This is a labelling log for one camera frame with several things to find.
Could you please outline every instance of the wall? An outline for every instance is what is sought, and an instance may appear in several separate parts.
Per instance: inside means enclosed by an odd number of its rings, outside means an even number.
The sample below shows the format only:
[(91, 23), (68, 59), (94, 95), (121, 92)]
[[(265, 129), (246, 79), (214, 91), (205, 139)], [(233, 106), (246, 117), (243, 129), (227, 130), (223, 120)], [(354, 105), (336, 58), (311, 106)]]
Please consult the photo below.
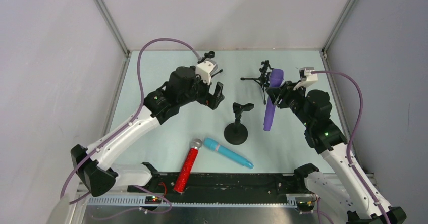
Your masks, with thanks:
[[(332, 69), (362, 89), (359, 158), (388, 200), (406, 211), (406, 223), (426, 223), (427, 21), (428, 0), (360, 0), (328, 51)], [(338, 85), (354, 123), (356, 90), (346, 80)]]
[[(130, 49), (321, 48), (347, 0), (104, 0)], [(182, 49), (172, 43), (150, 49)]]
[(93, 0), (0, 8), (0, 222), (46, 223), (70, 149), (101, 135), (124, 57)]

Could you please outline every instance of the tripod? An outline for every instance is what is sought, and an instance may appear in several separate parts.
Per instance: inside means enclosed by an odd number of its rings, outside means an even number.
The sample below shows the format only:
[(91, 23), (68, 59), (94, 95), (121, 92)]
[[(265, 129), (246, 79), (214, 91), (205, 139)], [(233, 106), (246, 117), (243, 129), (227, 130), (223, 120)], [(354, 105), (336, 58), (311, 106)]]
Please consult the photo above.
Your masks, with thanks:
[(269, 65), (269, 60), (261, 62), (261, 65), (263, 65), (259, 71), (261, 72), (260, 77), (258, 78), (241, 78), (241, 80), (252, 80), (256, 82), (263, 92), (263, 104), (266, 105), (266, 94), (264, 90), (266, 88), (269, 88), (269, 76), (270, 72), (268, 72), (268, 69), (272, 70), (271, 66)]

